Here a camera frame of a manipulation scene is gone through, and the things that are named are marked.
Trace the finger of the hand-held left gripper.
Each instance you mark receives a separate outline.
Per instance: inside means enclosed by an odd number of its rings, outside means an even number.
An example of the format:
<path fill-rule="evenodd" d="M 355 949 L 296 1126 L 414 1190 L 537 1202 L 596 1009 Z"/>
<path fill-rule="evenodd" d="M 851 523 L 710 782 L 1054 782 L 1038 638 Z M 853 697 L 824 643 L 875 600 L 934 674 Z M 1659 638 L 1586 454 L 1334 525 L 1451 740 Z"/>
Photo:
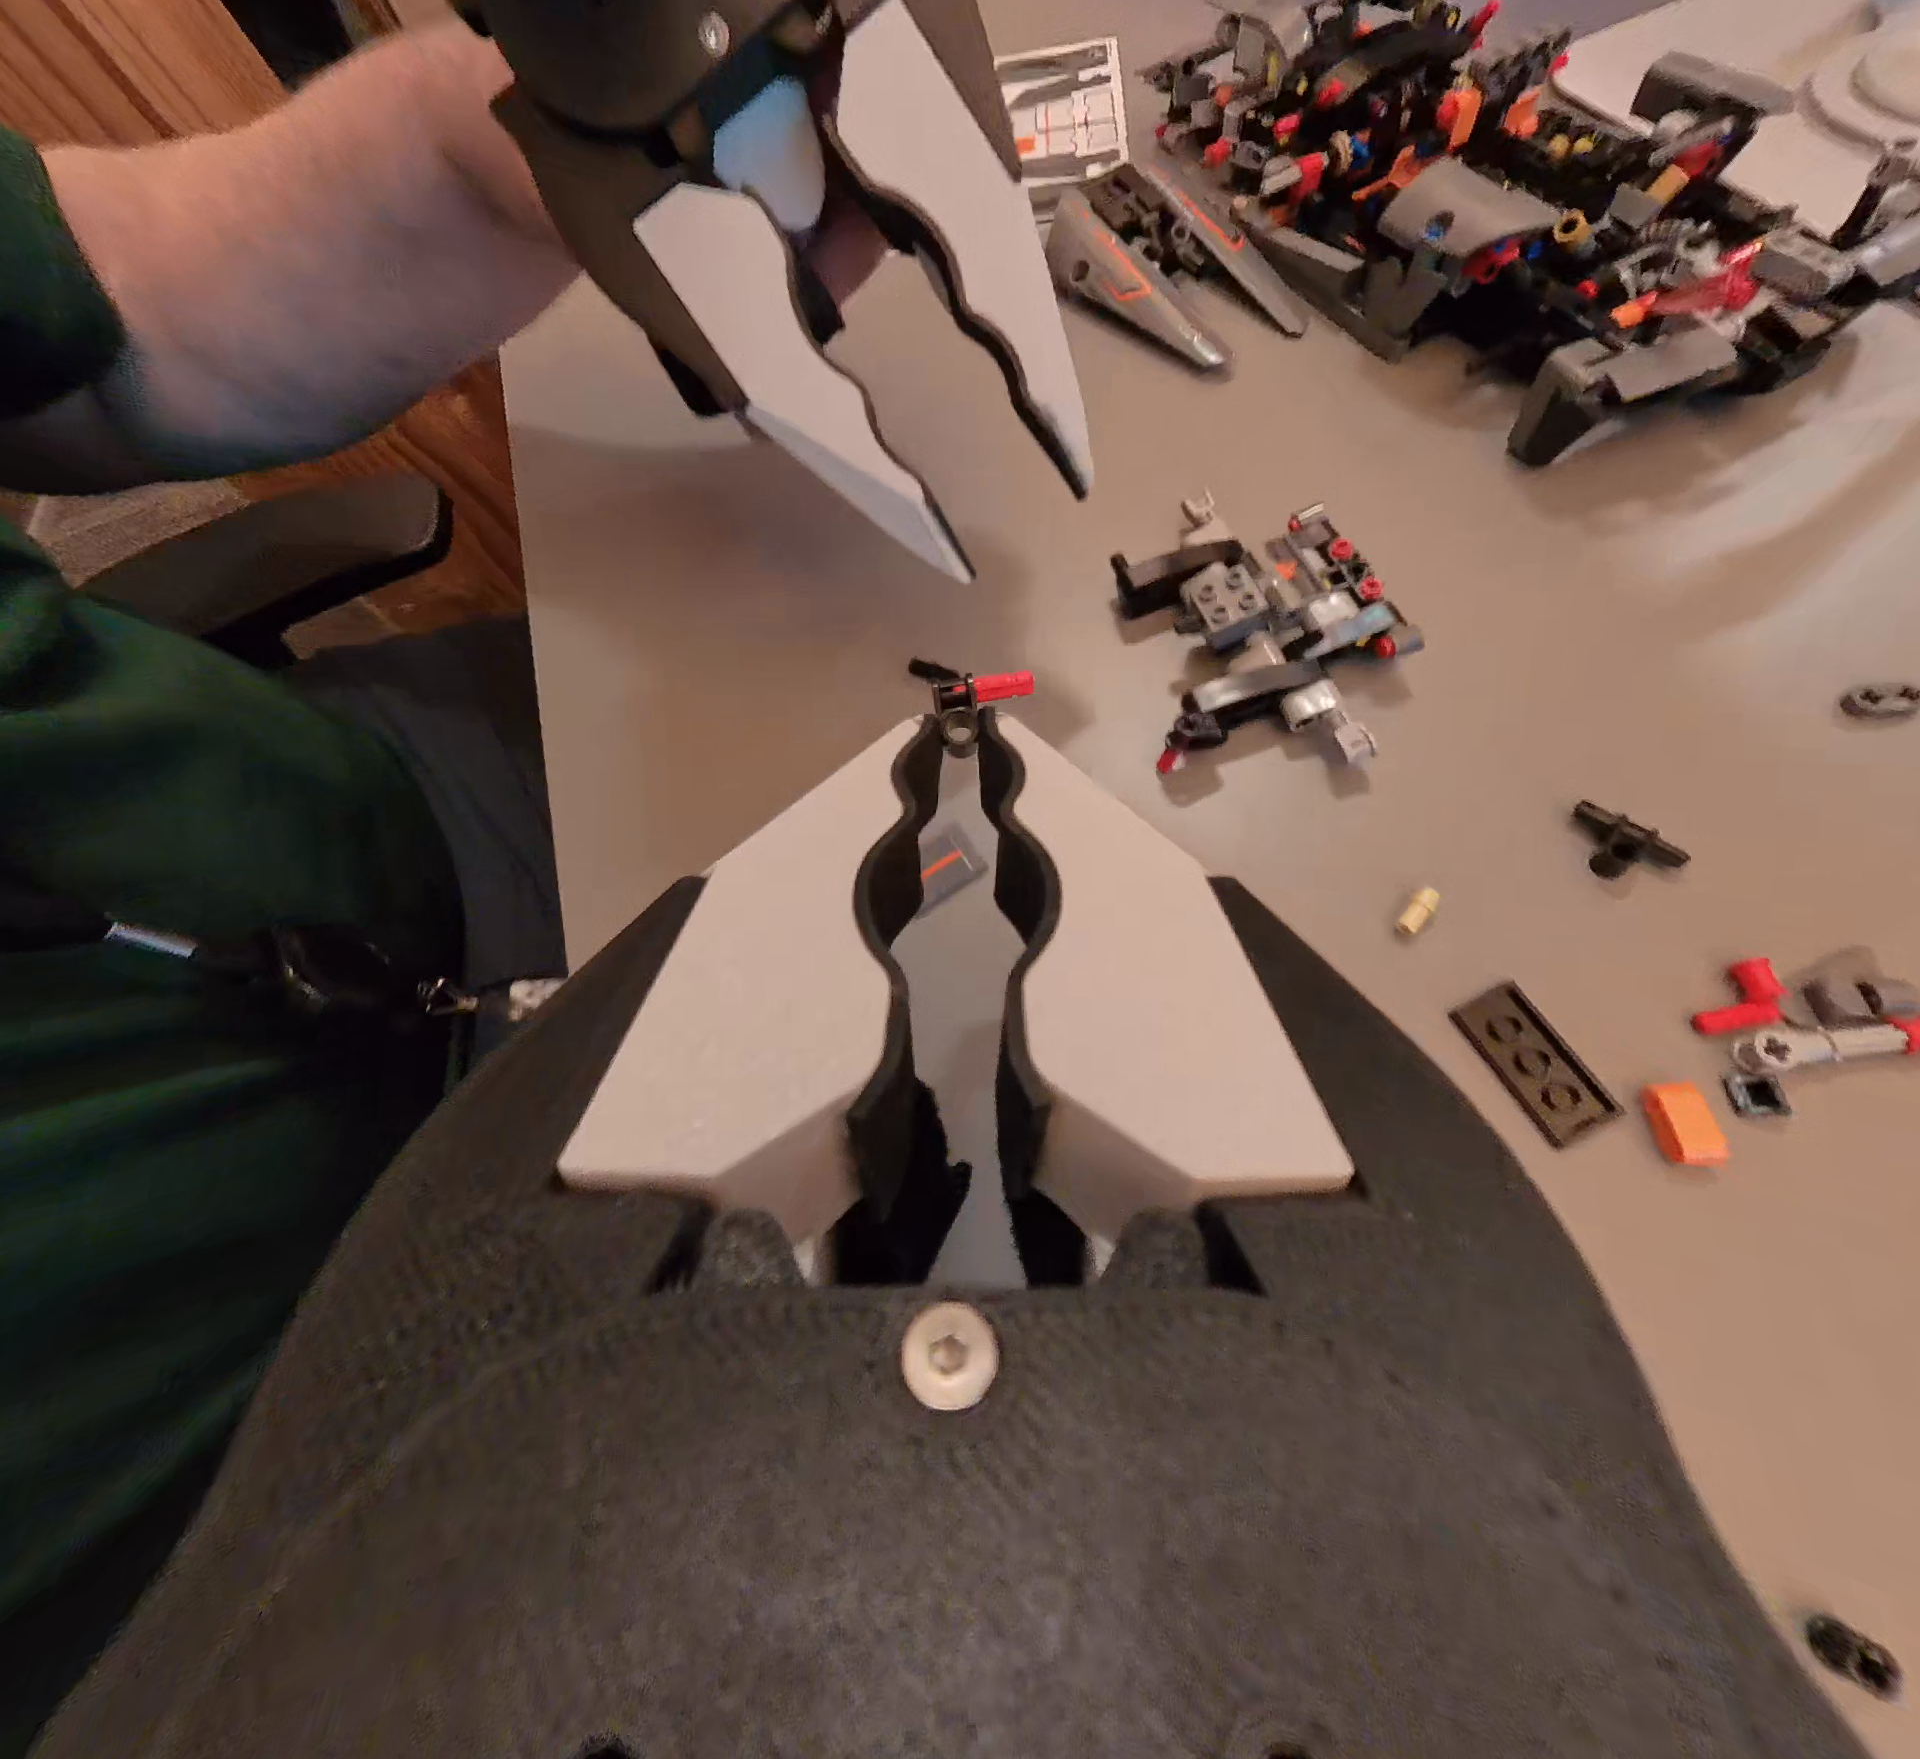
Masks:
<path fill-rule="evenodd" d="M 767 208 L 685 183 L 638 217 L 636 238 L 739 387 L 740 420 L 900 548 L 971 584 L 972 564 L 939 504 L 883 442 L 861 386 L 816 343 Z"/>
<path fill-rule="evenodd" d="M 1089 498 L 1083 392 L 1027 191 L 905 0 L 848 28 L 829 137 L 869 208 L 931 264 L 1070 494 Z"/>

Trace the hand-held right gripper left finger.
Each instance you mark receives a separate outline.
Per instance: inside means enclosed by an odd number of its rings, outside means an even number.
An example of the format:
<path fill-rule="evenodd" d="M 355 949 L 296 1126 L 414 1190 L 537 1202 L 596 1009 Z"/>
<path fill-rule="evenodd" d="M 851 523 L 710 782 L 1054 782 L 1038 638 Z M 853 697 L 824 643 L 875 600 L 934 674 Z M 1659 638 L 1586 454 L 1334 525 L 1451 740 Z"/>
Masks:
<path fill-rule="evenodd" d="M 896 942 L 946 762 L 938 720 L 901 723 L 708 870 L 562 1185 L 764 1213 L 855 1284 L 930 1275 L 963 1168 L 917 1079 Z"/>

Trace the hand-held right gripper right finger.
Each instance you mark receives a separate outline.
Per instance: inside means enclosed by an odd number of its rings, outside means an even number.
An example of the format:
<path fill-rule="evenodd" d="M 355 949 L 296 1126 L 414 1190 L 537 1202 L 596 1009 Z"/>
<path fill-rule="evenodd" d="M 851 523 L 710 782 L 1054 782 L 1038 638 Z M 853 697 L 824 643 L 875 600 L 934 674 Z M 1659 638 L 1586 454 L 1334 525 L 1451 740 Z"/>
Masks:
<path fill-rule="evenodd" d="M 995 1100 L 1027 1286 L 1080 1286 L 1144 1213 L 1349 1190 L 1207 868 L 1016 718 L 981 720 L 976 765 L 1020 938 Z"/>

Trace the small black lego piece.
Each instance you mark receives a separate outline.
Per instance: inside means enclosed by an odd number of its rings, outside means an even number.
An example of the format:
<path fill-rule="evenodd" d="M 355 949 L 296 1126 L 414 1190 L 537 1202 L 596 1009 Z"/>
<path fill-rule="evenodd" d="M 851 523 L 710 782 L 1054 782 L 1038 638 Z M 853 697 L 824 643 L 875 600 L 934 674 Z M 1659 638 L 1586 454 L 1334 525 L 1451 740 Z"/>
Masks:
<path fill-rule="evenodd" d="M 989 682 L 924 657 L 908 663 L 908 674 L 931 695 L 931 717 L 939 729 L 943 752 L 953 759 L 976 754 L 981 712 L 990 704 Z"/>

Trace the black grey lego subassembly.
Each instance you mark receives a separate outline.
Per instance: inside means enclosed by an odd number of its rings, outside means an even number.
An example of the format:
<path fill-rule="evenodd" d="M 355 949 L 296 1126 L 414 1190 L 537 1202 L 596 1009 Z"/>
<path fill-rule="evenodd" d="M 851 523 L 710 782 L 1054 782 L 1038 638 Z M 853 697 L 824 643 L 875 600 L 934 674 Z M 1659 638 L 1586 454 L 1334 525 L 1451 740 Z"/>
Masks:
<path fill-rule="evenodd" d="M 1375 737 L 1349 711 L 1334 668 L 1389 667 L 1425 638 L 1406 620 L 1352 536 L 1313 503 L 1263 542 L 1238 539 L 1213 497 L 1181 503 L 1184 530 L 1165 552 L 1109 556 L 1115 612 L 1138 622 L 1168 615 L 1176 634 L 1201 643 L 1213 679 L 1181 695 L 1156 772 L 1168 782 L 1188 759 L 1215 751 L 1255 723 L 1313 739 L 1348 769 L 1370 767 Z"/>

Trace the lego car chassis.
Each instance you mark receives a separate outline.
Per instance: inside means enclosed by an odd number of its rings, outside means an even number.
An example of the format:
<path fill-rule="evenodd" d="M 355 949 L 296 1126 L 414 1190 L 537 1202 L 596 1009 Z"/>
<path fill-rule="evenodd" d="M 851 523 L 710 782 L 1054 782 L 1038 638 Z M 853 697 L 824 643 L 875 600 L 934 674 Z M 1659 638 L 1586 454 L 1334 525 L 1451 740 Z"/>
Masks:
<path fill-rule="evenodd" d="M 1670 50 L 1625 122 L 1561 91 L 1571 32 L 1503 53 L 1496 0 L 1213 0 L 1141 66 L 1176 183 L 1368 352 L 1451 333 L 1529 392 L 1507 450 L 1545 469 L 1668 400 L 1809 374 L 1867 307 L 1915 297 L 1915 139 L 1882 145 L 1827 230 L 1735 179 L 1793 104 Z"/>

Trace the grey lego wing assembly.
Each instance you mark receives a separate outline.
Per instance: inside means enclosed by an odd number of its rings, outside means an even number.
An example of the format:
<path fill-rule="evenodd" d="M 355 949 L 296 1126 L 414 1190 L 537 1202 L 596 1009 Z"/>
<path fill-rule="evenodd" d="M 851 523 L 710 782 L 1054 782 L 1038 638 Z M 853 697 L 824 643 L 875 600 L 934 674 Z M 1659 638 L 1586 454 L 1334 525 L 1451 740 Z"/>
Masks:
<path fill-rule="evenodd" d="M 1162 167 L 1123 164 L 1062 188 L 1045 258 L 1065 300 L 1211 377 L 1235 358 L 1181 299 L 1180 279 L 1227 284 L 1287 340 L 1309 332 L 1307 307 L 1236 217 Z"/>

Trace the dark lego tile red stripe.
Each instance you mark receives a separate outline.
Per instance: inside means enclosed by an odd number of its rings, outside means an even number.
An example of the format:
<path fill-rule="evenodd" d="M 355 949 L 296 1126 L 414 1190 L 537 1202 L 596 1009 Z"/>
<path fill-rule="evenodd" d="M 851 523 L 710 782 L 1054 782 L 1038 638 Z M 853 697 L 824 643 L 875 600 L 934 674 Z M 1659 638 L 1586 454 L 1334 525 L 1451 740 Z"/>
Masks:
<path fill-rule="evenodd" d="M 916 918 L 926 918 L 957 892 L 992 877 L 995 860 L 982 854 L 963 822 L 936 826 L 919 839 L 921 905 Z"/>

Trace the black lego plate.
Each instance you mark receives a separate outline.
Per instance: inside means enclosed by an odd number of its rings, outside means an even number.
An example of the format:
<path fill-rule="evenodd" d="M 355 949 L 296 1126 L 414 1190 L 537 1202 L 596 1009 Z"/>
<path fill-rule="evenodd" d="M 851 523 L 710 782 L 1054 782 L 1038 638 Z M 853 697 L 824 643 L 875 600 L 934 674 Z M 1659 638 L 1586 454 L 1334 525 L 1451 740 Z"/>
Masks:
<path fill-rule="evenodd" d="M 1455 1004 L 1451 1024 L 1551 1149 L 1622 1118 L 1619 1100 L 1515 980 Z"/>

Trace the black lego pin connector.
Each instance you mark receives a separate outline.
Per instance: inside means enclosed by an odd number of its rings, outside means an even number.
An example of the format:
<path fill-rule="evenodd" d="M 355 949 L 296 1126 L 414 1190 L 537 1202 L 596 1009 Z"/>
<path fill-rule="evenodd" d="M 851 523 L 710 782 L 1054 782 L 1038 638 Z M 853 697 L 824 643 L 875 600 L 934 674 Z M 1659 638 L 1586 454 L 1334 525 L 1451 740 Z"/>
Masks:
<path fill-rule="evenodd" d="M 1689 852 L 1656 827 L 1592 802 L 1574 803 L 1571 824 L 1592 846 L 1588 870 L 1604 881 L 1615 881 L 1640 868 L 1679 871 L 1692 862 Z"/>

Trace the scattered lego pieces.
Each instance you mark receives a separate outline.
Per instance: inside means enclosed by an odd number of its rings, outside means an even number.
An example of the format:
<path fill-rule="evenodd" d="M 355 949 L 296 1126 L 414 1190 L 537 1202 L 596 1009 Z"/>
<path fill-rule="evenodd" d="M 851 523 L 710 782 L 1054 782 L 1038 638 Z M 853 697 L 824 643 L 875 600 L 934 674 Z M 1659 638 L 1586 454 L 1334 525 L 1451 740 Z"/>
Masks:
<path fill-rule="evenodd" d="M 1832 952 L 1799 973 L 1767 957 L 1725 971 L 1720 1003 L 1692 1012 L 1702 1041 L 1725 1050 L 1720 1100 L 1737 1118 L 1787 1120 L 1789 1079 L 1918 1054 L 1918 986 L 1885 973 L 1867 947 Z M 1691 1081 L 1651 1084 L 1640 1093 L 1651 1140 L 1672 1167 L 1714 1170 L 1729 1143 L 1707 1093 Z M 1832 1612 L 1805 1618 L 1804 1642 L 1830 1675 L 1862 1693 L 1896 1701 L 1906 1689 L 1897 1658 Z"/>

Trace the person's left hand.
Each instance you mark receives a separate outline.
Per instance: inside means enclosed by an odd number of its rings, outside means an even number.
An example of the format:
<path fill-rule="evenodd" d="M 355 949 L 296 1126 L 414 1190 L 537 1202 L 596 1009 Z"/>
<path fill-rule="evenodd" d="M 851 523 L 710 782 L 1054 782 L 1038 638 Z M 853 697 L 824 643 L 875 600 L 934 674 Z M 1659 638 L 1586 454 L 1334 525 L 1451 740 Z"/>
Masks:
<path fill-rule="evenodd" d="M 492 352 L 583 276 L 497 113 L 511 69 L 490 38 L 458 20 L 397 32 L 381 49 L 402 56 L 402 104 L 427 151 L 425 261 Z"/>

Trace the white sticker sheet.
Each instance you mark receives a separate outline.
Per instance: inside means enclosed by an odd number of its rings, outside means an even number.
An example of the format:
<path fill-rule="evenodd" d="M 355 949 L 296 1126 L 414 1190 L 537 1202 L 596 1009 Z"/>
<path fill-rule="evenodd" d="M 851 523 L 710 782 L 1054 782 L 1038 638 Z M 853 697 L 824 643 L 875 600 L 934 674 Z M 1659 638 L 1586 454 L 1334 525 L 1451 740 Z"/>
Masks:
<path fill-rule="evenodd" d="M 995 63 L 1020 181 L 1034 208 L 1087 188 L 1131 159 L 1119 41 L 1102 36 Z"/>

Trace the person's blue jeans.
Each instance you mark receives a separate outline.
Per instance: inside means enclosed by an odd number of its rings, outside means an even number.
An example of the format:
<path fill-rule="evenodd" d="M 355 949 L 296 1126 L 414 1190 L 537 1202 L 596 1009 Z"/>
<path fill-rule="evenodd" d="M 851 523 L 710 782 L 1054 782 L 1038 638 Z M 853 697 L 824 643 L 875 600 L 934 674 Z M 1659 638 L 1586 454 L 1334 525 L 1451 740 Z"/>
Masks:
<path fill-rule="evenodd" d="M 433 814 L 459 883 L 469 1059 L 517 1030 L 515 989 L 567 979 L 567 945 L 525 618 L 331 648 L 286 673 L 381 737 Z"/>

